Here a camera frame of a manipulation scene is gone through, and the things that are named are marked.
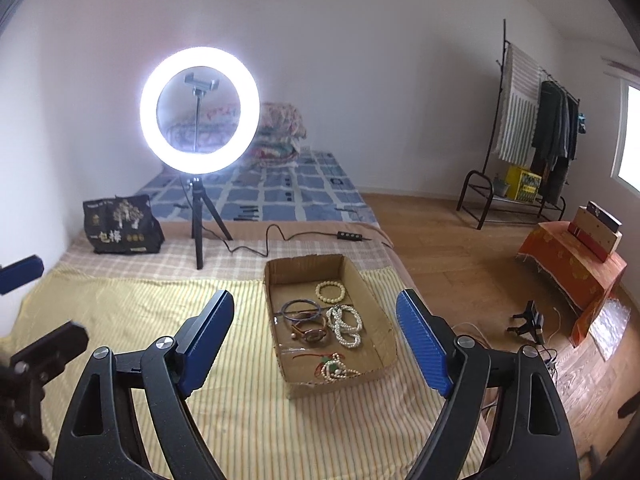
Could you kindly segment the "dark blue bangle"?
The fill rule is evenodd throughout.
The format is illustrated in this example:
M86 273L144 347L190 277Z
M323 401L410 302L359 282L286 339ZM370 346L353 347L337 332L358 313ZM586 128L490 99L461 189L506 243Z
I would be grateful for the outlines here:
M290 323L311 322L320 320L322 309L317 301L299 298L287 301L279 314Z

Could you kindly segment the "small black phone stand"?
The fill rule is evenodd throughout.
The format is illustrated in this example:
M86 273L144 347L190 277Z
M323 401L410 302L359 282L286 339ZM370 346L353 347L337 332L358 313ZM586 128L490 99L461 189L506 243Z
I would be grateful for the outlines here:
M523 320L524 323L508 327L507 332L518 336L529 334L535 344L544 344L544 315L537 309L535 300L528 300L525 310L512 315L511 320Z

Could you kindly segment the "black snack bag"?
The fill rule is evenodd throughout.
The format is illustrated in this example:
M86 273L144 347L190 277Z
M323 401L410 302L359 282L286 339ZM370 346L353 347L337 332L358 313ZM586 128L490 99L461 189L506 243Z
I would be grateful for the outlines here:
M158 254L165 240L152 214L150 196L86 200L84 231L96 254Z

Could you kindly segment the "yellow striped cloth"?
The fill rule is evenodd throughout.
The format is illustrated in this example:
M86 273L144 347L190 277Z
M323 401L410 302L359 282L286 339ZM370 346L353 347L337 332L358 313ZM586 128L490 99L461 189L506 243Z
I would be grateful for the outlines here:
M137 351L178 330L217 290L234 320L204 386L188 404L216 462L231 479L401 479L442 409L408 344L374 382L291 400L273 350L264 285L257 280L95 278L68 266L24 298L1 352L10 356L67 321L90 347Z

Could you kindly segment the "orange covered box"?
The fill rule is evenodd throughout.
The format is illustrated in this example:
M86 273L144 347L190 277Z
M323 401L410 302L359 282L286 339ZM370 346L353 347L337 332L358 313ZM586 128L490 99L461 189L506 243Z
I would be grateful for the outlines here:
M606 300L612 296L627 269L626 261L613 252L601 261L568 230L570 222L538 223L527 235L518 256L532 258L551 276L578 311L570 342L580 346Z

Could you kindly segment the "black tripod stand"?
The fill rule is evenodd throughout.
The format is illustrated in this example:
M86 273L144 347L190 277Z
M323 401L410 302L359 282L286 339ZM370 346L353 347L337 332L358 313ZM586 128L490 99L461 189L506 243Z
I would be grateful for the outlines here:
M204 268L204 248L203 248L203 210L207 209L212 215L219 231L224 236L224 240L232 240L232 235L224 224L219 212L217 211L213 201L209 198L202 177L193 177L191 182L192 197L192 228L191 235L195 246L196 268L202 270Z

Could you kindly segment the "stacked boxes on orange cover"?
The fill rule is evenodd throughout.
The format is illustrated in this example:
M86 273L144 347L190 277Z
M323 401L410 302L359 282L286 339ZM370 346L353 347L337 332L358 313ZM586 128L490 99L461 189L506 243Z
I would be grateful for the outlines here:
M623 233L612 231L586 206L579 206L574 219L568 225L568 232L576 237L600 261L606 261L616 252Z

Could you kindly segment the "checkered pink bedsheet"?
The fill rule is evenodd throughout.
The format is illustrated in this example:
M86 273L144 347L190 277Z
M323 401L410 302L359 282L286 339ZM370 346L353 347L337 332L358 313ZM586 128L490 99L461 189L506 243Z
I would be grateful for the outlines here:
M78 236L54 267L92 278L177 280L257 280L272 259L341 254L360 270L393 266L400 260L390 238L374 224L341 221L231 221L233 240L203 234L204 268L198 270L190 224L162 224L165 241L160 252L142 256L98 255Z

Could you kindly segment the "black clothes rack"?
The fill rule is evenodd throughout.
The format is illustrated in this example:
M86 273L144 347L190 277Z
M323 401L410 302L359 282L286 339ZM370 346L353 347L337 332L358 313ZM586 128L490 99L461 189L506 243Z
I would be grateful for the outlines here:
M527 226L563 219L565 198L552 202L544 197L544 178L530 170L542 85L550 82L579 107L578 99L510 40L507 24L501 25L501 35L499 89L486 153L482 166L466 174L456 205L477 231L490 224Z

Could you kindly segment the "yellow box on rack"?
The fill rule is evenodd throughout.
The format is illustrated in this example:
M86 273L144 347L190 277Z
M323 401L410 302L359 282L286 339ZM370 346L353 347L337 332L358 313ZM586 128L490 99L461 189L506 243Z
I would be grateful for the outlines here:
M506 197L521 203L533 203L538 196L541 176L520 166L511 165L506 172Z

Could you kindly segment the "phone holder clamp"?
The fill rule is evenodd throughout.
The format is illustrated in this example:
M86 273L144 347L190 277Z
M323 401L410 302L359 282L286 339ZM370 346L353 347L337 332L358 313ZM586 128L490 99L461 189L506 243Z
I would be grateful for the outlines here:
M219 80L201 80L196 78L194 73L186 74L183 82L192 88L192 93L198 98L205 96L207 92L217 90L219 87Z

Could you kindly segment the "dark hanging clothes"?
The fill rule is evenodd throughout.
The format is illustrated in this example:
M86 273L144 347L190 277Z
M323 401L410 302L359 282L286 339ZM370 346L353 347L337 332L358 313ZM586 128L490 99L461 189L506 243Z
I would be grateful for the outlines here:
M539 194L557 204L577 152L579 101L553 80L541 84L530 170L542 177Z

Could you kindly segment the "striped hanging towel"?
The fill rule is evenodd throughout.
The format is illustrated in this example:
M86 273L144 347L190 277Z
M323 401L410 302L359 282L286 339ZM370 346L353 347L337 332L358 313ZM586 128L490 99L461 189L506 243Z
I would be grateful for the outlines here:
M494 154L523 167L532 148L537 121L542 67L510 42L502 70Z

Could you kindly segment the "folded floral quilt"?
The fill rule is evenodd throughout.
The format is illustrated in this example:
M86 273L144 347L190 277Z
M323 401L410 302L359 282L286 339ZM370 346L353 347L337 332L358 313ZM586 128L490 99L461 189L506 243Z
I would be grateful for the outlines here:
M200 153L217 151L235 133L240 118L239 104L202 105L198 115L198 146ZM195 136L194 112L183 114L167 127L163 135L180 151L192 152ZM258 127L252 143L238 159L245 166L284 165L300 154L300 142L307 130L302 114L290 103L262 102Z

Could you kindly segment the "blue patterned bedsheet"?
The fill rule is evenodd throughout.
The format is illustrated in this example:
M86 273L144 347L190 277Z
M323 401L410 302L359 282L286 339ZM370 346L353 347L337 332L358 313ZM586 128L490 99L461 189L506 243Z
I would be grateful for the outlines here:
M329 152L305 150L278 166L237 162L202 182L226 221L378 222Z

